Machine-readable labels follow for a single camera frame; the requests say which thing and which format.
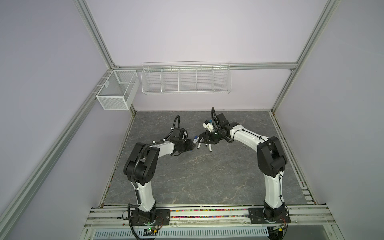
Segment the blue capped whiteboard marker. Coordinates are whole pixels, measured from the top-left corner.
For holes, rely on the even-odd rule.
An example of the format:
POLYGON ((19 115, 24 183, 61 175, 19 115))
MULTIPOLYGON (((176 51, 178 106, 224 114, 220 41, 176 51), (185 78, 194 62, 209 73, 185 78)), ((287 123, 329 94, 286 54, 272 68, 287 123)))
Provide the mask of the blue capped whiteboard marker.
POLYGON ((193 140, 193 144, 196 145, 199 141, 199 137, 198 136, 195 136, 194 140, 193 140))

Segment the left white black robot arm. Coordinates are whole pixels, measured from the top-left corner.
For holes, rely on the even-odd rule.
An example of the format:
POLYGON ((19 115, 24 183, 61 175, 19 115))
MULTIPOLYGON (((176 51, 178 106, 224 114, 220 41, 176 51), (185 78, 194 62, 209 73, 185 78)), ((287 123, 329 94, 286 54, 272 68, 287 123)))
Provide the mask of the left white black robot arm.
POLYGON ((123 169, 132 183, 140 211, 149 213, 155 209, 156 200, 152 193, 152 179, 158 160, 164 156, 178 156, 193 150, 196 140, 190 139, 184 128, 173 128, 166 138, 151 143, 136 143, 123 169))

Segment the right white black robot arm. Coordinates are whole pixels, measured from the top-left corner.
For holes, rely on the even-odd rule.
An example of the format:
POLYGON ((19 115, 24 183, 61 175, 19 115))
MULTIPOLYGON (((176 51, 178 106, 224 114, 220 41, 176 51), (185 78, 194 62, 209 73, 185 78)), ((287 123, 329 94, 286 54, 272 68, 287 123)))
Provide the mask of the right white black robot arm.
POLYGON ((203 123, 206 129, 199 135, 198 144, 208 147, 221 140, 228 143, 239 141, 257 153, 257 163, 265 178, 266 196, 264 218, 274 222, 288 213, 283 197, 283 176, 288 160, 279 138, 256 134, 237 122, 230 123, 224 114, 211 110, 211 119, 203 123))

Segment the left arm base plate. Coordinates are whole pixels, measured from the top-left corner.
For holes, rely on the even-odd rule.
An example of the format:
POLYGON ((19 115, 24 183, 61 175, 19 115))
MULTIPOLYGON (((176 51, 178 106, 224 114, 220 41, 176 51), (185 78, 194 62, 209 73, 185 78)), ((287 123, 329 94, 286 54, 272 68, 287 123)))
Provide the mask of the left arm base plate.
POLYGON ((170 209, 155 209, 150 212, 144 212, 139 209, 134 209, 130 213, 129 220, 133 226, 144 225, 163 225, 168 226, 170 224, 171 211, 170 209))

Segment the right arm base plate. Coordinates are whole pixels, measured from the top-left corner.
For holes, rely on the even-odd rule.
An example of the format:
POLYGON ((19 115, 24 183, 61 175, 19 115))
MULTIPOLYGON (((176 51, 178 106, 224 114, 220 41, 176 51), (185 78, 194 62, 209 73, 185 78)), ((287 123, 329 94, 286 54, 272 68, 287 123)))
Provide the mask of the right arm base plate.
POLYGON ((285 206, 277 209, 249 208, 249 219, 252 224, 290 224, 291 218, 285 206))

